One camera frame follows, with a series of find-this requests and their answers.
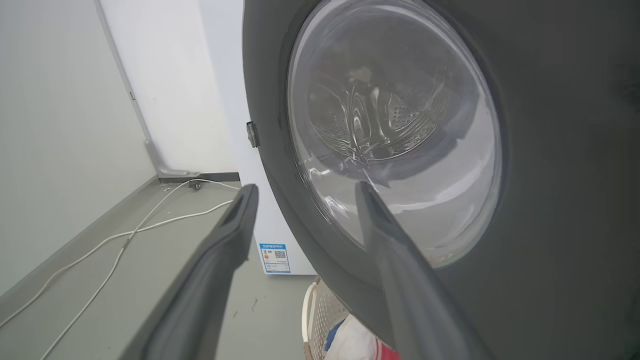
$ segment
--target door glass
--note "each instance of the door glass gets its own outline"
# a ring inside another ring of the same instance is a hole
[[[368,181],[433,266],[486,229],[500,180],[499,125],[483,75],[421,1],[325,1],[298,35],[289,121],[301,176],[327,221],[362,244]]]

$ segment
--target open washing machine door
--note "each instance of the open washing machine door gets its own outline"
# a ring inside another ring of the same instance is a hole
[[[250,128],[275,199],[318,274],[383,341],[401,340],[367,255],[361,181],[498,358],[637,346],[638,11],[245,1]]]

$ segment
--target white wall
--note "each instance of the white wall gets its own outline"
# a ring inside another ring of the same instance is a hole
[[[0,294],[154,174],[91,0],[0,2]]]
[[[225,89],[216,84],[197,0],[100,3],[164,162],[180,170],[237,172],[220,110]]]

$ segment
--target laundry basket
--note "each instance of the laundry basket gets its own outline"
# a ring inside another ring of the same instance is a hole
[[[302,305],[302,340],[305,360],[323,360],[326,335],[336,324],[343,321],[349,311],[327,288],[320,277],[307,289]]]

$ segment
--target power cord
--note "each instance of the power cord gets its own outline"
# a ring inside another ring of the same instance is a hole
[[[49,354],[51,353],[51,351],[53,350],[53,348],[60,342],[60,340],[62,339],[62,337],[64,337],[64,335],[67,333],[67,331],[69,329],[71,329],[71,326],[73,326],[73,324],[78,320],[78,318],[80,318],[80,316],[82,315],[82,313],[84,313],[84,311],[87,309],[87,307],[89,307],[89,305],[93,302],[93,300],[96,298],[96,296],[98,295],[98,293],[100,293],[100,290],[102,290],[102,288],[104,287],[104,285],[106,285],[106,283],[109,281],[109,278],[111,278],[111,275],[113,275],[113,272],[116,270],[116,267],[118,266],[118,262],[120,262],[120,258],[122,257],[122,254],[124,253],[124,250],[127,248],[127,246],[129,245],[129,243],[131,242],[131,240],[133,239],[133,237],[136,235],[136,233],[140,232],[140,231],[145,231],[145,230],[149,230],[149,229],[153,229],[155,227],[159,227],[165,224],[168,224],[170,222],[174,222],[177,220],[181,220],[184,218],[190,218],[190,217],[197,217],[200,215],[204,215],[204,214],[208,214],[218,208],[220,208],[221,206],[230,204],[231,202],[233,202],[233,200],[230,201],[225,201],[222,204],[219,204],[207,211],[203,211],[201,213],[195,213],[195,214],[190,214],[190,215],[184,215],[181,217],[177,217],[177,218],[172,218],[169,220],[165,220],[163,222],[159,222],[157,224],[148,226],[148,227],[144,227],[141,229],[141,226],[149,219],[149,217],[151,217],[151,214],[154,213],[154,211],[160,206],[160,204],[162,204],[171,194],[173,194],[176,190],[178,190],[179,188],[181,188],[182,186],[184,186],[185,184],[188,184],[190,181],[202,181],[205,183],[214,183],[214,184],[220,184],[223,186],[226,186],[228,188],[233,188],[236,190],[239,190],[239,188],[236,188],[235,186],[230,186],[227,184],[223,184],[223,183],[219,183],[217,181],[211,181],[211,180],[206,180],[206,179],[192,179],[189,181],[185,181],[184,183],[178,185],[175,189],[173,189],[170,193],[168,193],[162,200],[160,200],[160,202],[157,203],[157,205],[149,212],[149,214],[147,216],[145,216],[145,218],[140,222],[140,224],[138,224],[138,226],[133,230],[133,231],[127,231],[126,233],[122,233],[122,234],[116,234],[116,235],[112,235],[108,238],[106,238],[105,240],[103,240],[101,243],[99,243],[96,247],[94,247],[91,251],[89,251],[88,253],[86,253],[83,257],[79,258],[78,260],[74,261],[73,263],[61,268],[60,270],[58,270],[57,272],[55,272],[50,278],[49,280],[47,280],[47,282],[45,282],[44,286],[42,286],[42,288],[40,289],[40,291],[38,291],[38,293],[31,299],[29,300],[26,304],[24,304],[20,309],[18,309],[16,312],[14,312],[13,314],[11,314],[7,319],[5,319],[2,323],[0,323],[0,328],[4,325],[6,325],[9,321],[11,321],[11,319],[15,318],[20,312],[22,312],[23,310],[25,310],[29,305],[31,305],[43,292],[44,290],[47,288],[47,286],[49,285],[49,283],[56,277],[58,276],[60,273],[62,273],[63,271],[65,271],[66,269],[69,269],[70,267],[78,264],[79,262],[81,262],[82,260],[88,258],[91,254],[93,254],[96,250],[98,250],[99,248],[101,248],[104,244],[106,244],[107,242],[115,239],[115,238],[119,238],[121,236],[125,236],[125,235],[129,235],[129,237],[127,238],[127,240],[125,241],[124,245],[122,246],[122,248],[120,249],[120,252],[118,253],[118,256],[116,257],[116,261],[113,264],[113,267],[111,268],[111,271],[109,272],[109,275],[107,275],[106,279],[102,282],[102,284],[100,285],[100,287],[98,288],[98,290],[96,290],[96,292],[91,296],[91,298],[89,299],[89,301],[84,305],[84,307],[82,308],[82,310],[80,310],[80,312],[76,315],[76,317],[74,317],[73,320],[71,320],[71,322],[67,325],[67,327],[62,331],[62,333],[60,333],[60,335],[58,336],[58,338],[56,338],[56,340],[53,342],[53,344],[51,344],[51,346],[49,347],[49,349],[47,349],[47,352],[45,352],[45,354],[40,358],[40,360],[44,360],[46,359],[47,356],[49,356]]]

